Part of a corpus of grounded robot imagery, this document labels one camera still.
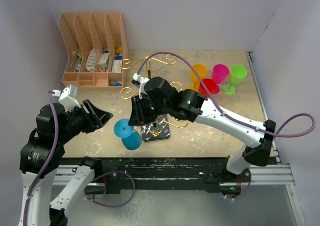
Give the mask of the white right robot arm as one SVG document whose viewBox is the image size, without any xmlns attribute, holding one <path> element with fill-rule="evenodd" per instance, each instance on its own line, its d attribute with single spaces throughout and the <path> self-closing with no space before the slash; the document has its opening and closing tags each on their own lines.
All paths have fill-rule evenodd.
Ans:
<svg viewBox="0 0 320 226">
<path fill-rule="evenodd" d="M 196 122 L 216 128 L 243 142 L 243 147 L 227 157 L 223 178 L 235 181 L 250 167 L 266 166 L 269 161 L 275 122 L 258 122 L 227 109 L 219 109 L 211 99 L 191 89 L 178 91 L 161 78 L 148 79 L 134 74 L 131 81 L 139 88 L 131 99 L 130 126 L 153 123 L 158 116 L 169 114 L 177 120 Z"/>
</svg>

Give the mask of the green plastic wine glass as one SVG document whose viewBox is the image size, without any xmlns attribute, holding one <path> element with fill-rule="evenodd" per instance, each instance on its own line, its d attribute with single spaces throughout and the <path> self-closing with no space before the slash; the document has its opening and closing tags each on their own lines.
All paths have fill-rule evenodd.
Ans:
<svg viewBox="0 0 320 226">
<path fill-rule="evenodd" d="M 233 65 L 228 76 L 228 84 L 223 85 L 222 90 L 232 95 L 236 92 L 236 85 L 240 84 L 247 76 L 247 69 L 243 65 Z"/>
</svg>

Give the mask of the blue plastic wine glass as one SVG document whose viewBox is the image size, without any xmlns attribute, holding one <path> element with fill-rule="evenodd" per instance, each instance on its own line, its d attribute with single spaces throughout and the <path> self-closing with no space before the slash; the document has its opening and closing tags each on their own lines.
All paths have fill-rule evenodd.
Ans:
<svg viewBox="0 0 320 226">
<path fill-rule="evenodd" d="M 133 126 L 129 126 L 128 119 L 118 120 L 114 127 L 114 134 L 121 139 L 122 144 L 127 150 L 136 150 L 142 144 L 141 135 L 135 131 Z"/>
</svg>

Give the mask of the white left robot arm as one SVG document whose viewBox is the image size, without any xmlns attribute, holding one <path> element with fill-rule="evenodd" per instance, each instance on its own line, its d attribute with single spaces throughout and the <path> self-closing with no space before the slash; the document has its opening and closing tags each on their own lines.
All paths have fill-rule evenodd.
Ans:
<svg viewBox="0 0 320 226">
<path fill-rule="evenodd" d="M 64 145 L 80 133 L 103 128 L 113 114 L 88 99 L 66 111 L 60 103 L 49 102 L 36 117 L 36 128 L 20 151 L 23 199 L 19 225 L 67 225 L 68 209 L 86 186 L 103 176 L 101 160 L 84 157 L 62 192 L 51 200 L 51 190 Z"/>
</svg>

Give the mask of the red plastic wine glass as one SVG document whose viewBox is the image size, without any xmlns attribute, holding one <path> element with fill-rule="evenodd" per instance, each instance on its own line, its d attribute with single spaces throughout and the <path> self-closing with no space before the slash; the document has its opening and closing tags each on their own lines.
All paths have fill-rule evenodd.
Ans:
<svg viewBox="0 0 320 226">
<path fill-rule="evenodd" d="M 217 88 L 217 84 L 211 78 L 203 78 L 202 81 L 203 81 L 204 85 L 207 87 L 209 93 L 205 90 L 202 83 L 199 83 L 198 92 L 201 94 L 204 94 L 206 97 L 209 98 L 210 95 L 212 95 L 215 92 L 215 90 Z"/>
</svg>

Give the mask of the orange plastic wine glass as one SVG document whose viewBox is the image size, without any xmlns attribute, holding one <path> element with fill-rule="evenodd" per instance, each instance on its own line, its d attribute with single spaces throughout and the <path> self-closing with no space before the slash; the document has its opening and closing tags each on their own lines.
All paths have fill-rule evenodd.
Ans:
<svg viewBox="0 0 320 226">
<path fill-rule="evenodd" d="M 190 79 L 191 79 L 191 84 L 188 85 L 189 89 L 198 91 L 199 88 L 199 84 L 200 84 L 200 79 L 204 79 L 207 75 L 207 68 L 205 65 L 203 64 L 194 64 L 193 69 L 191 69 L 190 72 Z"/>
</svg>

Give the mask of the pink plastic wine glass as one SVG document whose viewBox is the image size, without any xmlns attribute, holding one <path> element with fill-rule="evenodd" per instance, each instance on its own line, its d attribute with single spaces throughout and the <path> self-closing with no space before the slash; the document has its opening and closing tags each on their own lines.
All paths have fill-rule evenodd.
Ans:
<svg viewBox="0 0 320 226">
<path fill-rule="evenodd" d="M 216 89 L 214 91 L 214 94 L 219 93 L 220 91 L 219 84 L 223 83 L 227 79 L 229 73 L 230 73 L 230 70 L 228 66 L 224 64 L 216 64 L 213 67 L 212 73 L 211 73 L 211 79 L 216 83 Z"/>
</svg>

